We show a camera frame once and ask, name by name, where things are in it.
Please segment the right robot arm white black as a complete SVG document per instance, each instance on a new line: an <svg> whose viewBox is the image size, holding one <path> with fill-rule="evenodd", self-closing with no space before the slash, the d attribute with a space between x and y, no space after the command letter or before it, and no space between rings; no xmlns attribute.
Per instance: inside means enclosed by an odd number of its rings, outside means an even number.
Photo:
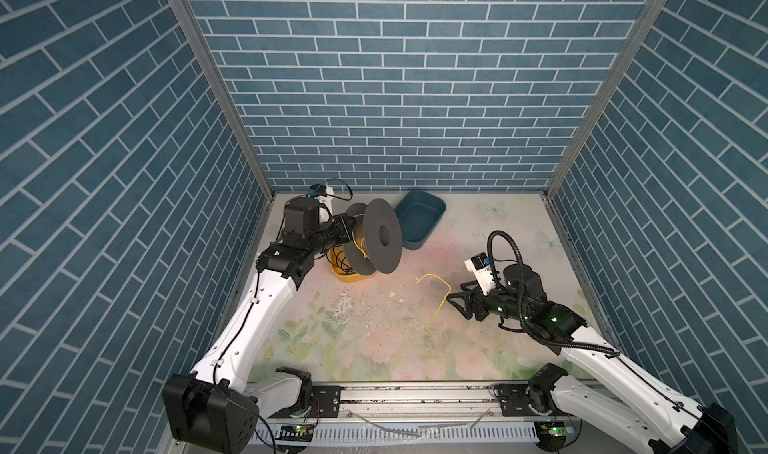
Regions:
<svg viewBox="0 0 768 454"><path fill-rule="evenodd" d="M480 254L465 267L473 280L446 299L466 319L494 314L518 321L517 332L588 372L608 391L602 394L547 364L528 382L531 411L574 415L636 453L737 452L735 419L724 407L697 402L622 354L582 316L549 300L528 265L513 263L498 272Z"/></svg>

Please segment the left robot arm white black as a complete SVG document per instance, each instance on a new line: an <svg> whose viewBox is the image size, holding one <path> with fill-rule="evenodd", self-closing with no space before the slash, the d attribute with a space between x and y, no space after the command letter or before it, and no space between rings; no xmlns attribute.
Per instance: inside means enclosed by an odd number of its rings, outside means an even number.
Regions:
<svg viewBox="0 0 768 454"><path fill-rule="evenodd" d="M332 211L331 192L294 197L283 208L278 238L255 261L247 291L212 347L187 374L162 390L173 438L218 453L239 453L259 423L311 409L308 372L278 369L254 388L248 380L271 329L317 257L350 240L355 221Z"/></svg>

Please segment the grey cable spool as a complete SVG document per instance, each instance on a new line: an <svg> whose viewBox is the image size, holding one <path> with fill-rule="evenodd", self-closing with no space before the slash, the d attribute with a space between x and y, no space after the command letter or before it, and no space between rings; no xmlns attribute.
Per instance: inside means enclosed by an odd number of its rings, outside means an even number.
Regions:
<svg viewBox="0 0 768 454"><path fill-rule="evenodd" d="M376 198L350 205L346 214L355 221L351 240L342 245L347 263L358 274L391 274L401 260L402 230L391 204Z"/></svg>

